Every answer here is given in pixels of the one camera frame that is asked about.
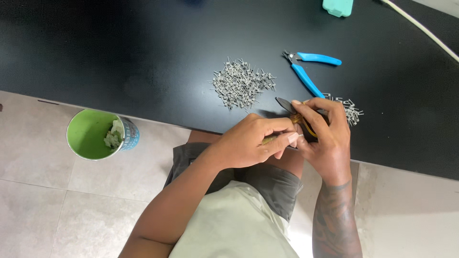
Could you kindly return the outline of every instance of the t-shirt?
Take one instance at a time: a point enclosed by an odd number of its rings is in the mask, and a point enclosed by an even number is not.
[[[231,181],[204,196],[169,257],[297,258],[287,226],[255,188]]]

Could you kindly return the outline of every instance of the fingernail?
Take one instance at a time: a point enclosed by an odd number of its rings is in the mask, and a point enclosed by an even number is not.
[[[288,143],[292,143],[298,139],[298,133],[293,133],[287,137]]]

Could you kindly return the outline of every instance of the shorts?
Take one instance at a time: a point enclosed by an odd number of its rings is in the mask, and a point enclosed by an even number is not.
[[[193,142],[175,147],[174,165],[164,187],[182,174],[209,145]],[[297,194],[303,188],[297,176],[273,165],[259,163],[247,168],[227,168],[220,171],[206,194],[222,189],[231,180],[253,186],[263,196],[271,210],[287,221],[290,221],[293,213]]]

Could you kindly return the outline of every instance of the white cable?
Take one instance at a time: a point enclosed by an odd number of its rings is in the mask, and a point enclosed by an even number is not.
[[[381,0],[381,2],[384,2],[388,4],[390,7],[392,7],[394,10],[396,10],[398,13],[403,15],[405,18],[407,18],[410,22],[412,22],[416,27],[421,29],[427,36],[429,36],[435,43],[437,43],[441,48],[443,48],[452,58],[454,58],[457,62],[459,62],[459,56],[457,56],[451,49],[449,49],[441,40],[439,40],[430,30],[428,30],[424,25],[420,24],[418,21],[416,21],[413,17],[411,17],[409,14],[405,13],[404,10],[400,9],[400,7],[396,6],[394,3],[390,2],[389,0]]]

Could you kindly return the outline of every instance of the tattooed forearm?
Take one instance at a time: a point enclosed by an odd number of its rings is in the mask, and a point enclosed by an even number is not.
[[[322,183],[314,211],[313,255],[314,258],[362,257],[351,180],[340,186]]]

